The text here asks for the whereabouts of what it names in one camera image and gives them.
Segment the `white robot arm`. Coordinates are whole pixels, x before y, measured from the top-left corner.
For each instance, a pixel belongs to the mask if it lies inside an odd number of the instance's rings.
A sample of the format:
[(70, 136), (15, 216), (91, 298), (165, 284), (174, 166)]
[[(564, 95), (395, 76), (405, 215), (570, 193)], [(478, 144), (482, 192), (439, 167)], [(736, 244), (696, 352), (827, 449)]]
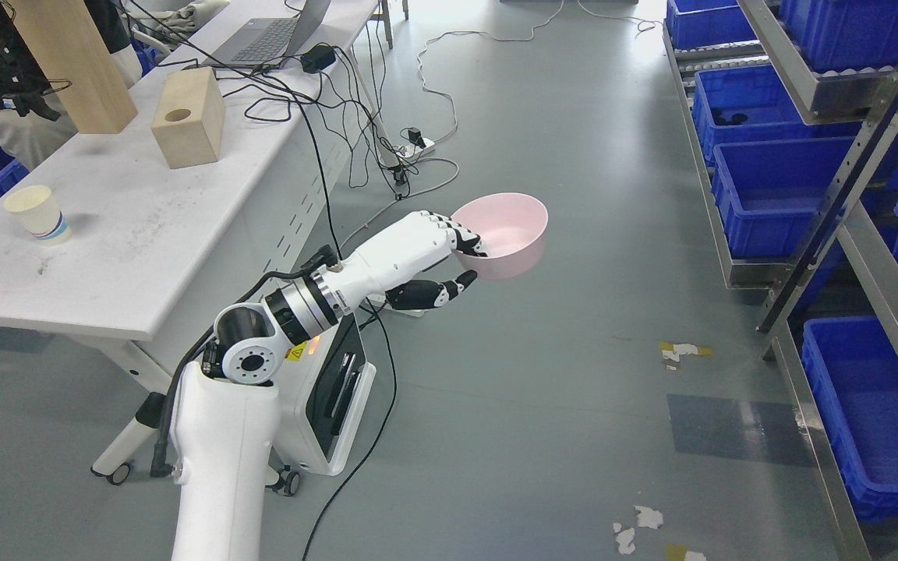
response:
[(345, 469), (377, 370), (322, 276), (338, 263), (264, 274), (182, 359), (152, 466), (179, 486), (173, 559), (259, 559), (265, 493)]

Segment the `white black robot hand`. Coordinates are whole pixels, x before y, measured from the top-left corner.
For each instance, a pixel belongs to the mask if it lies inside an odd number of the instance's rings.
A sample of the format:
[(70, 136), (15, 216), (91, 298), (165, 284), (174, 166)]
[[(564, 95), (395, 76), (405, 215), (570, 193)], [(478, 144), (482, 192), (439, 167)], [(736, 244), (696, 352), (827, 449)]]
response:
[(393, 309), (437, 309), (458, 298), (477, 278), (474, 270), (467, 270), (442, 283), (417, 280), (418, 273), (438, 265), (453, 251), (487, 256), (480, 235), (443, 214), (420, 210), (379, 231), (339, 266), (321, 270), (320, 276), (346, 308), (383, 292)]

